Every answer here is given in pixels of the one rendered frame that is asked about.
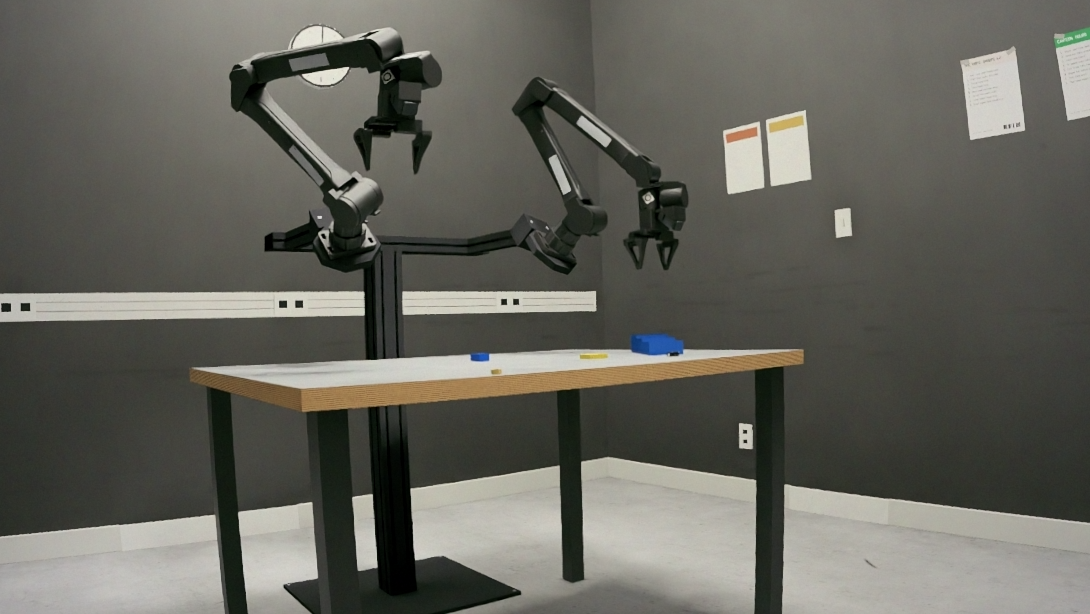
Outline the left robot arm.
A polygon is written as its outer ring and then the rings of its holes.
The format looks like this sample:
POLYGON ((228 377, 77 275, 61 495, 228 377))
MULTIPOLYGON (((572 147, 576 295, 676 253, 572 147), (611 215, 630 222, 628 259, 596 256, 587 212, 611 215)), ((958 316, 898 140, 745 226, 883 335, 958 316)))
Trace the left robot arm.
POLYGON ((600 237, 608 222, 606 210, 590 198, 566 157, 542 109, 545 105, 608 154, 627 174, 635 179, 635 186, 657 185, 642 188, 638 192, 639 210, 655 208, 641 210, 642 229, 682 229, 686 221, 685 207, 688 207, 689 202, 685 182, 659 182, 661 167, 657 162, 635 149, 564 89, 559 89, 556 82, 536 77, 526 87, 514 103, 512 111, 526 127, 568 212, 564 220, 553 226, 547 234, 538 230, 533 234, 544 254, 574 264, 577 258, 572 250, 581 234, 600 237))

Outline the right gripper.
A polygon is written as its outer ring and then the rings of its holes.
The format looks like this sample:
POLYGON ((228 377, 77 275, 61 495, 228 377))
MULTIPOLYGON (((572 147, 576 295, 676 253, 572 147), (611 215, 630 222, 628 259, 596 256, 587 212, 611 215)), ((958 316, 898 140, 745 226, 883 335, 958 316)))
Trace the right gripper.
POLYGON ((354 132, 354 141, 362 155, 366 171, 370 171, 372 137, 389 139, 391 137, 391 132, 393 132, 416 135, 416 139, 412 140, 412 159, 413 172, 417 174, 420 162, 432 139, 432 131, 422 130, 422 127, 423 120, 371 116, 364 122, 364 128, 358 128, 354 132), (375 125, 378 123, 380 124, 375 125))

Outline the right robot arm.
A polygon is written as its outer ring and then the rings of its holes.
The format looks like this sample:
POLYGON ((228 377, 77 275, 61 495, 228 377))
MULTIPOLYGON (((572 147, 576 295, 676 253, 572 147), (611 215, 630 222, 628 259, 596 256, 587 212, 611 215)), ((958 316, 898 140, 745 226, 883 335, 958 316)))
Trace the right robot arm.
POLYGON ((330 260, 376 248, 366 217, 380 213, 382 189, 358 171, 350 174, 334 162, 272 100, 265 89, 266 82, 341 68, 367 68, 370 73, 380 71, 377 116, 415 119, 421 91, 439 86, 443 70, 429 51, 405 55, 403 48, 397 31, 383 28, 328 43, 261 52, 234 65, 229 74, 231 107, 254 120, 320 188, 323 195, 328 192, 322 201, 335 221, 329 226, 330 231, 318 233, 318 240, 330 260))

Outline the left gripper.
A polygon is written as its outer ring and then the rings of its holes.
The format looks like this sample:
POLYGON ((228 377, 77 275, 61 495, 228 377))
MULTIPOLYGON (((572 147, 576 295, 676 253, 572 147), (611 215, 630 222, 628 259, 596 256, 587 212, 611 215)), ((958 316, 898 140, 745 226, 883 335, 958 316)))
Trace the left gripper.
MULTIPOLYGON (((649 209, 655 209, 655 208, 649 208, 649 209)), ((641 210, 649 210, 649 209, 641 209, 641 210)), ((639 210, 640 230, 630 231, 629 239, 623 239, 623 246, 626 246, 630 256, 633 258, 637 270, 641 270, 643 266, 647 239, 653 238, 655 239, 655 241, 662 241, 662 243, 656 244, 656 246, 659 253, 663 270, 668 270, 673 260, 673 255, 677 246, 679 245, 679 239, 674 239, 673 231, 642 229, 641 210, 639 210), (639 262, 635 257, 635 252, 633 246, 639 246, 639 262), (665 261, 665 251, 664 251, 665 248, 670 248, 667 262, 665 261)))

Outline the blue three-compartment bin rack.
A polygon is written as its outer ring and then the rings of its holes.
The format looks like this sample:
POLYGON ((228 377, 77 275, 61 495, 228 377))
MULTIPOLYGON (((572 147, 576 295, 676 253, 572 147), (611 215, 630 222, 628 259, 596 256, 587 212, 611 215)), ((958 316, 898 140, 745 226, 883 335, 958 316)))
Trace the blue three-compartment bin rack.
POLYGON ((683 341, 675 340, 667 334, 631 335, 631 352, 643 356, 667 356, 679 351, 683 354, 683 341))

